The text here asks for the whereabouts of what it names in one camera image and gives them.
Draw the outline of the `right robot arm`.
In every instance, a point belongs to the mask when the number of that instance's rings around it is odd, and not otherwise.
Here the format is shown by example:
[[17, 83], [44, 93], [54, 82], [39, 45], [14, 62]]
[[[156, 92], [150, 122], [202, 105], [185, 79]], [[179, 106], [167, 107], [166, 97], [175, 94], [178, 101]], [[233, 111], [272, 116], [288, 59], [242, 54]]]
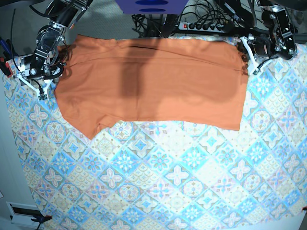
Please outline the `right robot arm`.
[[68, 55], [64, 32], [79, 21], [91, 3], [91, 0], [54, 0], [45, 13], [30, 6], [50, 21], [39, 30], [33, 54], [22, 59], [20, 72], [24, 79], [52, 80], [61, 76]]

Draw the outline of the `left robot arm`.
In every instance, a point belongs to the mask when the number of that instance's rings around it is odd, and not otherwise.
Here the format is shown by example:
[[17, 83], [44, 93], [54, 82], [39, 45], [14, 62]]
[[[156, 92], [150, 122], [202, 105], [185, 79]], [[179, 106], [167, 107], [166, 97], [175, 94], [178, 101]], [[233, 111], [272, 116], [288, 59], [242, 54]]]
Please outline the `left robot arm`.
[[280, 0], [258, 0], [256, 5], [261, 8], [261, 21], [267, 32], [256, 34], [257, 18], [253, 13], [252, 31], [246, 37], [241, 37], [242, 48], [254, 58], [282, 58], [291, 60], [296, 56], [295, 27], [291, 17]]

